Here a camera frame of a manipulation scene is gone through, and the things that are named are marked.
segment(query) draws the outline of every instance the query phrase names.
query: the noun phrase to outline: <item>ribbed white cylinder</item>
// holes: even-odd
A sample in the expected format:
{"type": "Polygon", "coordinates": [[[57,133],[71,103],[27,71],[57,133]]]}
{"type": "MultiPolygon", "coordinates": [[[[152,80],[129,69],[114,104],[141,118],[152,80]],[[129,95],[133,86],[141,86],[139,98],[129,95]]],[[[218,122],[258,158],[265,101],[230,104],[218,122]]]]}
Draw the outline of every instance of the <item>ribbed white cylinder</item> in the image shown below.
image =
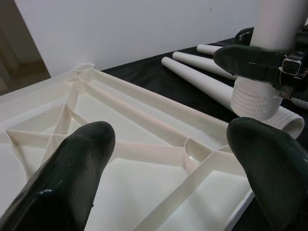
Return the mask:
{"type": "Polygon", "coordinates": [[[182,63],[198,67],[202,70],[212,72],[214,74],[223,76],[231,80],[235,80],[237,78],[236,76],[230,74],[229,72],[218,66],[213,59],[208,59],[192,54],[185,54],[178,51],[172,54],[172,58],[182,63]]]}
{"type": "Polygon", "coordinates": [[[238,116],[265,120],[276,114],[281,101],[279,92],[269,84],[238,77],[234,83],[231,109],[238,116]]]}
{"type": "Polygon", "coordinates": [[[221,47],[218,47],[218,46],[199,44],[197,46],[197,51],[200,52],[200,53],[203,53],[203,54],[213,55],[214,52],[217,51],[220,48],[221,47]]]}
{"type": "MultiPolygon", "coordinates": [[[[295,35],[308,16],[307,0],[261,0],[251,46],[265,50],[288,52],[295,35]]],[[[239,116],[257,120],[271,118],[278,110],[279,92],[268,83],[237,78],[231,100],[232,110],[239,116]]]]}
{"type": "Polygon", "coordinates": [[[280,129],[294,139],[300,135],[305,125],[303,117],[284,107],[279,107],[277,113],[272,118],[263,120],[262,123],[280,129]]]}
{"type": "MultiPolygon", "coordinates": [[[[162,64],[230,109],[232,87],[167,57],[162,59],[162,64]]],[[[303,117],[284,107],[279,107],[272,118],[259,121],[285,131],[295,139],[299,136],[305,124],[303,117]]]]}

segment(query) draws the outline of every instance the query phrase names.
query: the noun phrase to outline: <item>white pipe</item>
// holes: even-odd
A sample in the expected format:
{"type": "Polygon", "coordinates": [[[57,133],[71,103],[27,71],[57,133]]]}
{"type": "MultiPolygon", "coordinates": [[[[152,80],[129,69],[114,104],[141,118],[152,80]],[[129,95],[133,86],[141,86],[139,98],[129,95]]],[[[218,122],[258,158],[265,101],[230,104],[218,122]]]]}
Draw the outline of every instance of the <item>white pipe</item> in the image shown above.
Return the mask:
{"type": "Polygon", "coordinates": [[[203,44],[199,44],[197,46],[197,51],[203,54],[209,54],[209,55],[213,55],[215,51],[217,51],[219,48],[219,46],[212,46],[212,45],[203,45],[203,44]]]}
{"type": "Polygon", "coordinates": [[[291,98],[290,101],[297,107],[303,108],[305,110],[308,110],[308,102],[296,98],[291,98]]]}
{"type": "Polygon", "coordinates": [[[202,70],[212,72],[214,74],[223,76],[231,80],[236,80],[237,78],[237,76],[230,74],[229,72],[218,66],[213,59],[208,59],[192,54],[185,54],[182,52],[174,52],[172,54],[172,58],[182,63],[198,67],[202,70]]]}
{"type": "MultiPolygon", "coordinates": [[[[232,87],[167,57],[162,59],[162,64],[230,109],[232,87]]],[[[295,139],[302,132],[305,124],[303,117],[284,107],[279,107],[272,118],[261,122],[285,131],[295,139]]]]}
{"type": "Polygon", "coordinates": [[[206,92],[207,95],[218,101],[223,106],[230,107],[233,89],[228,85],[167,57],[162,59],[162,64],[199,88],[201,91],[206,92]]]}
{"type": "MultiPolygon", "coordinates": [[[[290,51],[296,33],[308,17],[308,1],[261,0],[260,6],[250,45],[270,51],[290,51]]],[[[265,120],[277,113],[281,100],[279,92],[270,84],[239,77],[235,81],[231,108],[239,116],[265,120]]]]}

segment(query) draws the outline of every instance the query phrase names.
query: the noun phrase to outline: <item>doorway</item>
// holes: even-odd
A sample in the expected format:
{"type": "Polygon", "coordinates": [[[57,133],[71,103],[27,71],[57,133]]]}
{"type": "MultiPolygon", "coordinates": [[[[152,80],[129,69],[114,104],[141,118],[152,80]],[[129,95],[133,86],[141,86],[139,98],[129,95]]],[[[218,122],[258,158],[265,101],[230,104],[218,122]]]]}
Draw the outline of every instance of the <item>doorway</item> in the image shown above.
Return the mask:
{"type": "Polygon", "coordinates": [[[14,0],[0,1],[0,95],[50,78],[14,0]]]}

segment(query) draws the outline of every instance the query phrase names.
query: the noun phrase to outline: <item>white plastic tube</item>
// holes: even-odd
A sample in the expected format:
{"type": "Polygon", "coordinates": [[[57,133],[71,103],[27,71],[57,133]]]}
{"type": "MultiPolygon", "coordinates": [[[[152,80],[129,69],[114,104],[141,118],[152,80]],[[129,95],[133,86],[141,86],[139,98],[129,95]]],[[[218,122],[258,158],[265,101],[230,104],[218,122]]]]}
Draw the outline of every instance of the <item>white plastic tube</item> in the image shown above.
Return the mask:
{"type": "Polygon", "coordinates": [[[75,67],[74,71],[76,75],[79,75],[80,73],[93,69],[95,67],[95,64],[92,63],[82,63],[79,64],[77,67],[75,67]]]}
{"type": "Polygon", "coordinates": [[[229,72],[218,66],[213,59],[208,59],[192,54],[185,54],[178,51],[172,54],[172,58],[182,63],[198,67],[202,70],[209,71],[211,73],[223,76],[231,80],[236,80],[237,78],[237,76],[230,74],[229,72]]]}
{"type": "MultiPolygon", "coordinates": [[[[308,17],[308,1],[261,0],[260,7],[250,45],[270,51],[290,51],[296,33],[308,17]]],[[[231,108],[239,116],[265,120],[277,113],[281,100],[279,92],[270,84],[239,77],[235,81],[231,108]]]]}
{"type": "MultiPolygon", "coordinates": [[[[230,109],[232,87],[167,57],[162,59],[162,64],[230,109]]],[[[305,124],[303,117],[284,107],[279,107],[272,118],[260,121],[287,132],[295,139],[302,132],[305,124]]]]}
{"type": "Polygon", "coordinates": [[[213,55],[214,52],[217,51],[219,48],[221,48],[221,47],[199,44],[197,46],[197,51],[200,52],[200,53],[203,53],[203,54],[213,55]]]}
{"type": "Polygon", "coordinates": [[[290,101],[297,107],[303,108],[305,110],[308,110],[308,102],[296,98],[291,98],[290,101]]]}
{"type": "Polygon", "coordinates": [[[167,57],[162,59],[162,64],[223,106],[227,108],[230,107],[233,89],[228,85],[167,57]]]}

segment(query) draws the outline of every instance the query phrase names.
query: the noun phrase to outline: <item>white plastic part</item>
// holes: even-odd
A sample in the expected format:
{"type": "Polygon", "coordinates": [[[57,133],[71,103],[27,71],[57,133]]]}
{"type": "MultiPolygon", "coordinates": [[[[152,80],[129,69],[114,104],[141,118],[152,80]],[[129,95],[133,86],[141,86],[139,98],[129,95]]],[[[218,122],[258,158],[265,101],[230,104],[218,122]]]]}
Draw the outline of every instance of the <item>white plastic part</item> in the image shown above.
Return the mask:
{"type": "Polygon", "coordinates": [[[83,63],[79,64],[77,67],[75,67],[74,71],[76,75],[79,75],[80,73],[87,71],[89,69],[93,69],[95,67],[95,64],[92,63],[83,63]]]}
{"type": "Polygon", "coordinates": [[[231,108],[238,116],[265,120],[277,113],[281,101],[279,92],[270,84],[238,77],[234,83],[231,108]]]}
{"type": "Polygon", "coordinates": [[[231,229],[253,198],[227,123],[95,69],[1,96],[0,111],[0,215],[69,134],[97,120],[116,145],[85,230],[186,231],[185,214],[196,231],[231,229]],[[211,202],[201,217],[196,201],[211,202]]]}
{"type": "Polygon", "coordinates": [[[178,51],[172,54],[172,58],[174,60],[180,61],[181,63],[198,67],[205,71],[209,71],[211,73],[223,76],[231,80],[235,80],[237,78],[237,76],[230,74],[229,72],[218,66],[213,59],[208,59],[192,54],[185,54],[178,51]]]}
{"type": "MultiPolygon", "coordinates": [[[[262,0],[250,46],[269,51],[289,52],[295,35],[308,17],[307,0],[262,0]]],[[[274,116],[282,98],[268,83],[239,77],[235,81],[232,110],[239,116],[258,120],[274,116]]]]}
{"type": "Polygon", "coordinates": [[[225,107],[230,107],[233,88],[173,59],[164,57],[162,64],[187,80],[225,107]]]}
{"type": "Polygon", "coordinates": [[[213,55],[214,52],[217,51],[220,48],[221,47],[218,47],[218,46],[199,44],[197,46],[197,51],[200,52],[200,53],[203,53],[203,54],[213,55]]]}
{"type": "Polygon", "coordinates": [[[294,139],[300,135],[305,125],[303,117],[281,106],[272,118],[263,120],[262,123],[278,128],[294,139]]]}
{"type": "Polygon", "coordinates": [[[303,108],[305,110],[308,110],[308,102],[296,98],[291,98],[290,101],[297,107],[303,108]]]}
{"type": "MultiPolygon", "coordinates": [[[[162,64],[177,73],[185,80],[195,85],[205,94],[209,95],[223,106],[230,109],[231,96],[233,91],[232,87],[167,57],[162,59],[162,64]]],[[[279,109],[274,114],[274,116],[272,116],[272,118],[267,120],[258,120],[274,128],[285,131],[296,139],[302,132],[305,125],[303,117],[289,111],[284,107],[280,106],[278,108],[279,109]]]]}

